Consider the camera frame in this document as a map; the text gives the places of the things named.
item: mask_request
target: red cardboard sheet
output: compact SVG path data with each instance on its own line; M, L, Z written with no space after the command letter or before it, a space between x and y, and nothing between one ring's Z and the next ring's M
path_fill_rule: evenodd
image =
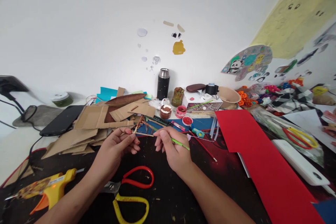
M273 224L324 223L311 195L246 110L217 111L229 152L239 152Z

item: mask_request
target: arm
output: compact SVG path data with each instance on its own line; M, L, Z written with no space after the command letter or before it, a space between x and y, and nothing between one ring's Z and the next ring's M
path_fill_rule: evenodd
M123 154L136 154L140 150L139 143L129 128L118 128L110 134L84 178L36 223L77 223L116 173Z
M253 220L191 160L190 152L174 145L171 137L189 146L186 135L166 127L154 133L156 151L166 151L169 166L189 186L208 223L254 223Z

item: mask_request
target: black phone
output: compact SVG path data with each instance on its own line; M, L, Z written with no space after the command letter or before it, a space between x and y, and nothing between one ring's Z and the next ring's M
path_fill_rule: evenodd
M51 137L61 135L68 131L72 123L83 111L84 105L73 105L67 107L54 120L51 121L41 132L41 136Z

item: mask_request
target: white power bank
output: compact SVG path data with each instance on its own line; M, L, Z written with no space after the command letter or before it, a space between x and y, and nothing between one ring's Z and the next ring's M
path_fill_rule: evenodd
M329 185L329 180L312 166L293 146L286 140L272 140L275 147L283 155L288 163L312 186Z

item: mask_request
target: hand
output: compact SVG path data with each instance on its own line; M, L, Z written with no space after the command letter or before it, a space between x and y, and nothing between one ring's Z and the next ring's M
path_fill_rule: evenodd
M118 128L113 131L100 147L87 172L88 176L106 184L116 173L123 155L127 152L134 155L140 150L139 143L139 139L129 128Z
M157 136L155 146L156 151L167 153L168 164L179 176L183 175L192 165L190 151L180 145L174 145L171 138L189 146L186 135L178 132L172 127L161 128L154 133Z

